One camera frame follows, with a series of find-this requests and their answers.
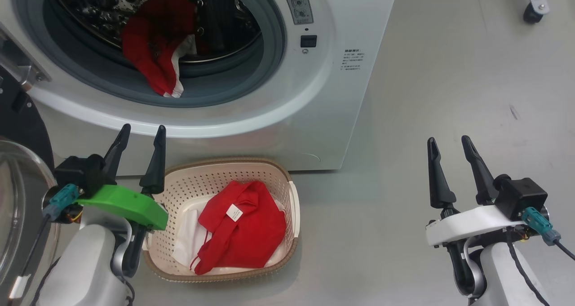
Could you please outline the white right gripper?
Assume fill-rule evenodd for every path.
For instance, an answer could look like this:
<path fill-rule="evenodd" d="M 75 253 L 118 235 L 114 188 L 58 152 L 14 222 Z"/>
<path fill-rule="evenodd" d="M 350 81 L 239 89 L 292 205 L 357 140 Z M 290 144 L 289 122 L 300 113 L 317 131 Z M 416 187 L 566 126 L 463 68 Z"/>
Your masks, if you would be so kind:
<path fill-rule="evenodd" d="M 471 138 L 461 138 L 466 160 L 472 167 L 476 184 L 476 202 L 479 207 L 436 220 L 426 226 L 428 245 L 442 245 L 473 236 L 501 230 L 509 226 L 523 226 L 524 221 L 511 221 L 493 205 L 498 191 L 494 188 L 494 177 L 487 168 Z M 429 163 L 429 195 L 432 208 L 453 208 L 455 194 L 448 187 L 446 177 L 440 165 L 441 155 L 435 138 L 427 140 Z"/>

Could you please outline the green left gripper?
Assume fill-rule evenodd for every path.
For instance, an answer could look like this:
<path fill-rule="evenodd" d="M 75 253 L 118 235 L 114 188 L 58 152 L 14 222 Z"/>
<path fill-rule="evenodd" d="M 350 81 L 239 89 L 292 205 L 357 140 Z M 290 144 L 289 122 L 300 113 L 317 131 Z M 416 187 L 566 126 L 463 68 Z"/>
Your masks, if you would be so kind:
<path fill-rule="evenodd" d="M 123 151 L 127 148 L 131 125 L 124 124 L 107 151 L 103 173 L 109 181 L 115 181 Z M 94 206 L 110 214 L 136 222 L 153 231 L 166 230 L 168 212 L 148 195 L 164 191 L 166 170 L 166 128 L 160 125 L 154 138 L 154 152 L 150 164 L 139 185 L 141 193 L 119 185 L 103 185 L 91 198 L 78 198 L 81 206 Z"/>

